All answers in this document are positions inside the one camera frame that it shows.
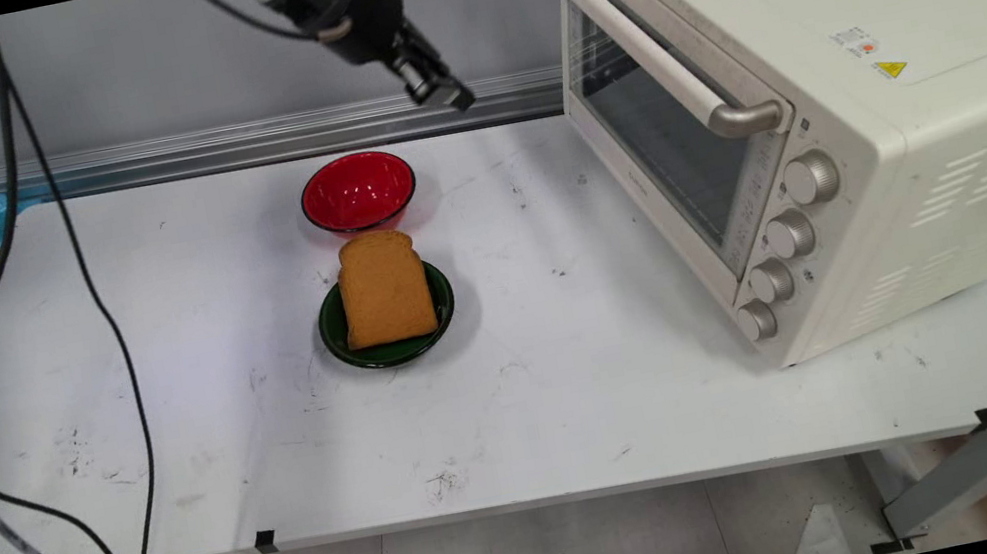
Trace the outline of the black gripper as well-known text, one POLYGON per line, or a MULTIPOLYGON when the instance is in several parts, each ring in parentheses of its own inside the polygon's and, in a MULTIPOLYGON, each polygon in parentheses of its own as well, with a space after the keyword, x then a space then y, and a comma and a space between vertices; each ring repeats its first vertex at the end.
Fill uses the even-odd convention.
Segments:
POLYGON ((272 0, 293 26, 350 65, 391 65, 415 104, 465 112, 476 96, 432 42, 407 25, 403 0, 272 0))

